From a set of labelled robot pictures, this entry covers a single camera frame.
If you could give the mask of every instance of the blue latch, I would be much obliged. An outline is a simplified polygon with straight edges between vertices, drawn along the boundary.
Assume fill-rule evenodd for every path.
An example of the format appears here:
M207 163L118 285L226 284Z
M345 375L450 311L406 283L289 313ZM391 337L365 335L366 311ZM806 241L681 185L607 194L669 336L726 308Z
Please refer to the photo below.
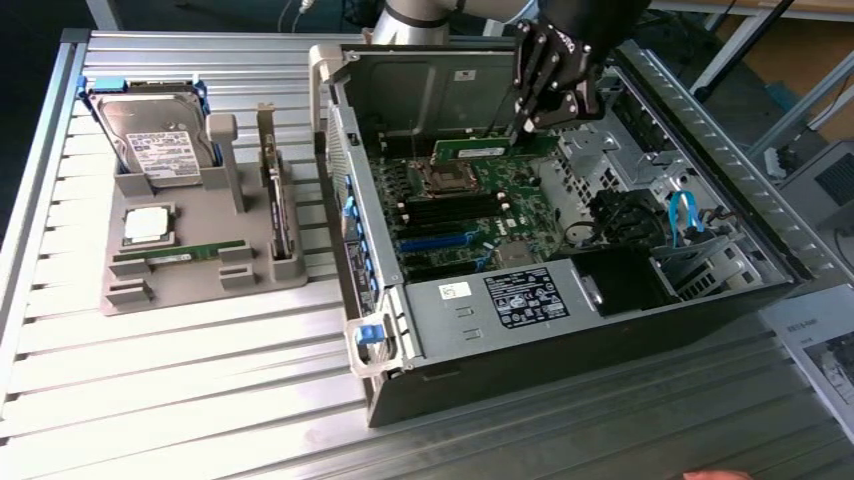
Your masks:
M95 86L92 92L95 93L124 93L128 89L128 84L124 81L124 77L100 77L95 80Z
M696 227L698 232L704 232L704 222L700 221L700 217L697 216L697 201L694 200L694 194L688 190L678 190L674 192L673 197L670 198L670 230L673 233L673 246L677 247L677 240L680 238L680 226L678 226L678 217L680 217L680 199L685 197L685 203L688 203L689 217L686 219L686 225L689 227Z
M353 195L350 195L347 197L347 200L345 201L345 207L342 208L342 215L345 215L346 217L350 217L353 215L353 207L357 206L357 199L354 198Z
M386 340L386 330L382 325L362 325L357 330L357 344L370 345Z

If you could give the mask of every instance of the wall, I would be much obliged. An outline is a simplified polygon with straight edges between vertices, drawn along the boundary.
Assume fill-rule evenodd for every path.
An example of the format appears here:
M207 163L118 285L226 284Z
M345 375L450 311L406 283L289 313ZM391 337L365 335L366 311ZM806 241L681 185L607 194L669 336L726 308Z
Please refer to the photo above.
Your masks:
M721 26L722 38L736 31L744 17L732 16ZM854 50L854 23L781 19L745 59L766 84L782 81L804 96ZM813 115L833 102L838 89L818 103ZM828 141L854 137L854 102L825 123Z

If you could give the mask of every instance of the hard disk label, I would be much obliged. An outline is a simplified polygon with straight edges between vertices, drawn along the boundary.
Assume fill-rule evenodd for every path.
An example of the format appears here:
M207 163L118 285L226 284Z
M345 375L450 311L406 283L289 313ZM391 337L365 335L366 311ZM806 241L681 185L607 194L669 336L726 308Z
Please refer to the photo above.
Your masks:
M187 132L128 133L127 137L150 178L199 175L199 161Z

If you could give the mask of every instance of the motherboard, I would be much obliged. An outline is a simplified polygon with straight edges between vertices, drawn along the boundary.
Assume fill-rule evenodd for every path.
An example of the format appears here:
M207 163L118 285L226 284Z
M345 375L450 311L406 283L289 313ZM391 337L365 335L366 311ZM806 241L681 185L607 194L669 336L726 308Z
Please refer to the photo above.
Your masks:
M538 166L543 137L509 148L501 137L441 140L431 156L373 162L398 262L409 282L545 261L559 246Z

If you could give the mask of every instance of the slotted metal surface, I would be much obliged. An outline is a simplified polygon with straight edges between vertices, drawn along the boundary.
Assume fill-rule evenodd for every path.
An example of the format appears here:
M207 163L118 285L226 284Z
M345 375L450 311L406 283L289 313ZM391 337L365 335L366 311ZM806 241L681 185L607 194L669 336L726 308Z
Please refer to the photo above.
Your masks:
M852 478L852 446L754 319L681 351L366 428L310 144L306 52L321 41L358 38L104 32L63 47L72 77L199 74L213 109L238 116L239 160L257 155L257 104L277 105L313 281L99 314L114 157L67 86L56 141L31 158L43 188L22 187L26 228L0 265L0 478L661 479L704 466Z

